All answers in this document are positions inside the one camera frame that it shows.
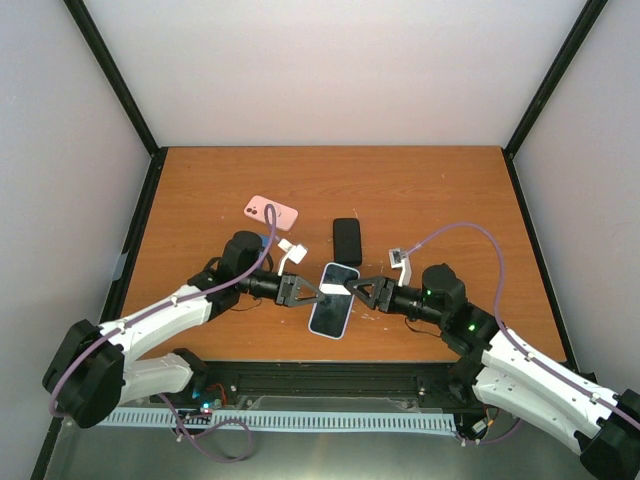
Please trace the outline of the black phone case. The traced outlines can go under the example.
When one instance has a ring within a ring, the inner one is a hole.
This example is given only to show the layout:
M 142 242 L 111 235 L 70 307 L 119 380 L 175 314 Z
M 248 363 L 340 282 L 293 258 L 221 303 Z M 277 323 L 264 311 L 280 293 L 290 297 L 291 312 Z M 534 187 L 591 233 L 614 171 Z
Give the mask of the black phone case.
M 362 239 L 358 219 L 336 218 L 333 221 L 333 253 L 336 263 L 350 267 L 362 265 Z

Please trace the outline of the dark red-edged phone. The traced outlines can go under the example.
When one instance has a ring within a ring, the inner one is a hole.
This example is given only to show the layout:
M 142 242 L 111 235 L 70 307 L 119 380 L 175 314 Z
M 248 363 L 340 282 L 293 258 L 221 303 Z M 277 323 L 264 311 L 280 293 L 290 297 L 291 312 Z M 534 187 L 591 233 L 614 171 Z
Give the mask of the dark red-edged phone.
M 334 340 L 344 336 L 354 301 L 346 284 L 359 278 L 355 268 L 334 262 L 325 265 L 319 284 L 324 299 L 313 305 L 308 323 L 311 333 Z

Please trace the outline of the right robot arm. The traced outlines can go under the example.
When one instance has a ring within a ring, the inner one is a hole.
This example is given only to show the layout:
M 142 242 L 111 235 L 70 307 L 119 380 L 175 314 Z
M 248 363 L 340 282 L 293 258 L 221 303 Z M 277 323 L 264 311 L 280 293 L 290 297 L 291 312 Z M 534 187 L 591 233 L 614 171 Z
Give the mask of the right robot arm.
M 536 350 L 470 303 L 448 265 L 428 267 L 421 288 L 384 276 L 350 280 L 346 288 L 371 310 L 438 326 L 460 357 L 449 372 L 450 391 L 460 402 L 477 400 L 546 432 L 597 479 L 638 475 L 638 393 L 616 393 Z

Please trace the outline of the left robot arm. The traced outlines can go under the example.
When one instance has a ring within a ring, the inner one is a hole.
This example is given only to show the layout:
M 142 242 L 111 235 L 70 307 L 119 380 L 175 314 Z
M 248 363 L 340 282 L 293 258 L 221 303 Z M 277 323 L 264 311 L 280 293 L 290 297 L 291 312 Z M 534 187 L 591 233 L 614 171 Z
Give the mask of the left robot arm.
M 49 411 L 90 428 L 118 406 L 160 393 L 186 402 L 208 390 L 206 368 L 183 350 L 145 359 L 145 354 L 179 333 L 201 326 L 235 307 L 241 295 L 295 308 L 324 300 L 317 287 L 299 275 L 271 270 L 271 239 L 239 231 L 222 256 L 168 297 L 132 315 L 94 325 L 74 323 L 46 370 L 42 384 Z

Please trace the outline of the blue phone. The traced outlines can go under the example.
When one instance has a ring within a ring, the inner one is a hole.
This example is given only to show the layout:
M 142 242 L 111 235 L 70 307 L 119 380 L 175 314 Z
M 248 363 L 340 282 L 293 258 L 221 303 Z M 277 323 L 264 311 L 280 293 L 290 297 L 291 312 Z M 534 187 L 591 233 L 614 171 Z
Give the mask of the blue phone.
M 268 237 L 267 235 L 259 235 L 259 236 L 260 236 L 260 238 L 261 238 L 262 248 L 265 248 L 265 247 L 267 246 L 268 238 L 269 238 L 269 237 Z M 276 236 L 274 237 L 274 242 L 277 244 L 277 243 L 278 243 L 278 241 L 279 241 L 279 237 L 276 235 Z

